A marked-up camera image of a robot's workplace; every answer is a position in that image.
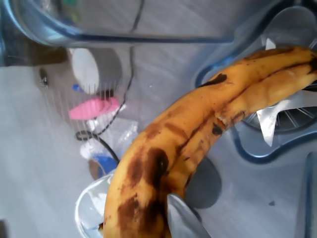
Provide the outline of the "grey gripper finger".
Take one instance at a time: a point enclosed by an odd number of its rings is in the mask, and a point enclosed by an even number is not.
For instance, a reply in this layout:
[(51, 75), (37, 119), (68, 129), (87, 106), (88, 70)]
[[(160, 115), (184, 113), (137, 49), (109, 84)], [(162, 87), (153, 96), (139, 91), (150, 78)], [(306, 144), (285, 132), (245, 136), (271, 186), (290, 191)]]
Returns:
[(167, 195), (167, 221), (172, 238), (210, 238), (211, 236), (180, 196)]

